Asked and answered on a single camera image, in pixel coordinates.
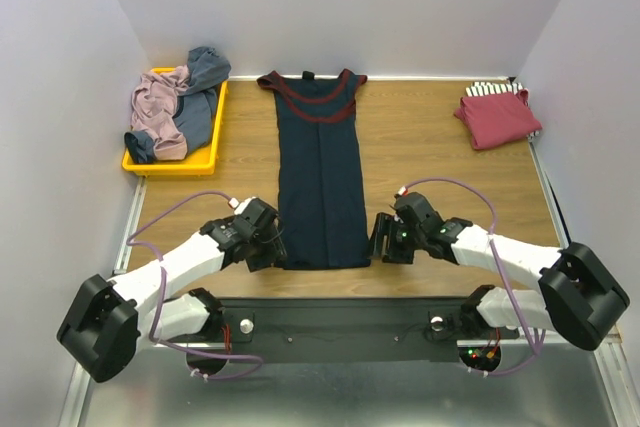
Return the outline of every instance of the gray floor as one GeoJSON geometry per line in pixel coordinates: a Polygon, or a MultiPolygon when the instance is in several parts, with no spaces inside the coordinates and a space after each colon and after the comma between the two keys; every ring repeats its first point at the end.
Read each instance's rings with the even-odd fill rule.
{"type": "MultiPolygon", "coordinates": [[[[508,366],[528,347],[504,349],[508,366]]],[[[92,385],[84,405],[85,427],[616,425],[593,354],[565,344],[505,378],[430,362],[288,364],[208,384],[189,377],[182,354],[154,348],[92,385]]]]}

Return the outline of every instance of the wooden surface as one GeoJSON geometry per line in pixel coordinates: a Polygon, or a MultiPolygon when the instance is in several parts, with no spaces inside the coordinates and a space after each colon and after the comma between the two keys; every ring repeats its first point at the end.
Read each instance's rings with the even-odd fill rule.
{"type": "MultiPolygon", "coordinates": [[[[447,176],[480,189],[496,205],[497,232],[534,244],[558,245],[526,141],[476,152],[452,112],[469,82],[369,82],[358,94],[357,130],[362,157],[369,232],[376,213],[390,212],[403,184],[426,176],[447,176]]],[[[257,195],[276,205],[279,149],[273,95],[254,82],[234,82],[225,111],[220,159],[211,177],[149,180],[140,225],[182,198],[220,189],[238,199],[257,195]]],[[[467,218],[487,228],[487,207],[455,185],[431,183],[418,189],[447,217],[467,218]]],[[[166,252],[205,221],[229,215],[218,197],[199,198],[140,236],[166,252]]],[[[135,248],[130,268],[152,260],[135,248]]],[[[374,262],[364,269],[293,272],[265,269],[250,274],[244,264],[200,279],[217,296],[417,296],[468,295],[499,279],[484,270],[459,267],[416,253],[410,266],[374,262]]]]}

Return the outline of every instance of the maroon trim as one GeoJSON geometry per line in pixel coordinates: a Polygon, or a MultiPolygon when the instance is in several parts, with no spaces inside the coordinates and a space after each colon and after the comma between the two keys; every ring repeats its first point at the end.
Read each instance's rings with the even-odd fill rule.
{"type": "Polygon", "coordinates": [[[344,90],[344,88],[347,85],[347,82],[349,81],[349,77],[351,76],[352,73],[353,72],[351,72],[349,69],[343,69],[342,72],[340,72],[340,75],[338,75],[338,78],[341,79],[341,82],[336,86],[336,89],[333,92],[331,92],[329,95],[326,95],[324,97],[313,97],[313,98],[304,97],[299,93],[297,93],[295,90],[292,90],[291,87],[289,87],[285,83],[284,77],[282,77],[275,70],[271,72],[269,75],[271,77],[275,77],[278,87],[280,87],[280,91],[287,93],[290,97],[296,100],[301,100],[308,104],[324,104],[325,102],[329,102],[330,100],[335,99],[338,96],[338,94],[340,94],[344,90]]]}
{"type": "MultiPolygon", "coordinates": [[[[349,72],[349,74],[351,74],[351,72],[347,69],[343,70],[342,72],[349,72]]],[[[359,75],[358,76],[358,82],[356,83],[356,87],[354,90],[354,98],[351,99],[349,102],[347,102],[347,104],[341,108],[338,112],[336,112],[335,114],[329,116],[329,117],[313,117],[309,114],[307,114],[306,112],[303,112],[302,110],[300,110],[296,104],[293,102],[293,100],[291,100],[291,98],[289,97],[289,91],[291,89],[289,89],[289,91],[283,92],[281,90],[281,84],[280,82],[278,82],[277,84],[275,82],[273,82],[273,79],[271,79],[271,76],[273,74],[277,74],[276,71],[271,72],[270,74],[267,75],[263,75],[262,77],[260,77],[258,79],[258,85],[260,85],[260,87],[262,87],[263,89],[266,90],[273,90],[278,92],[282,98],[285,100],[285,102],[287,103],[287,105],[289,106],[289,109],[291,109],[291,111],[296,114],[298,117],[303,118],[304,120],[308,121],[308,122],[319,122],[319,123],[323,123],[323,124],[334,124],[336,122],[340,122],[344,119],[346,119],[347,117],[349,117],[351,114],[355,113],[356,111],[356,99],[355,99],[355,92],[358,90],[358,88],[364,84],[367,81],[367,76],[366,75],[359,75]]],[[[338,93],[340,93],[342,90],[344,90],[344,87],[342,87],[341,89],[338,89],[336,92],[330,94],[330,96],[324,97],[323,100],[331,100],[333,99],[336,95],[338,95],[338,93]]]]}

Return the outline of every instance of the pink cloth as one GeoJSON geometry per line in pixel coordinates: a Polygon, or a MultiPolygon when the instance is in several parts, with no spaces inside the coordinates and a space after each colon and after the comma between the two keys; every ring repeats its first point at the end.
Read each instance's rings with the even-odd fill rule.
{"type": "Polygon", "coordinates": [[[187,155],[187,140],[173,122],[178,94],[187,90],[189,69],[186,65],[171,72],[147,72],[133,91],[131,128],[142,130],[153,139],[157,160],[182,160],[187,155]]]}
{"type": "Polygon", "coordinates": [[[541,130],[542,125],[527,106],[529,92],[462,97],[454,115],[471,131],[471,145],[476,150],[491,149],[507,142],[524,139],[541,130]]]}

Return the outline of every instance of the laundry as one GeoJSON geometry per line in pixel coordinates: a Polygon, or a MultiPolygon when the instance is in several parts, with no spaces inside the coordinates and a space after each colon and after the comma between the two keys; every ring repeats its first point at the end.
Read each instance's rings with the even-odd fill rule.
{"type": "Polygon", "coordinates": [[[343,70],[336,79],[258,79],[276,101],[280,143],[278,211],[293,270],[366,267],[367,217],[356,136],[358,88],[367,80],[343,70]]]}
{"type": "Polygon", "coordinates": [[[218,106],[216,89],[230,71],[223,55],[210,47],[198,47],[189,52],[186,66],[169,74],[143,74],[132,99],[133,130],[124,136],[133,161],[182,160],[208,144],[218,106]],[[179,83],[167,80],[176,76],[179,83]]]}
{"type": "Polygon", "coordinates": [[[522,87],[519,84],[476,84],[467,91],[482,95],[460,99],[460,107],[454,115],[469,128],[474,149],[491,149],[542,130],[528,107],[529,91],[518,89],[518,86],[522,87]]]}

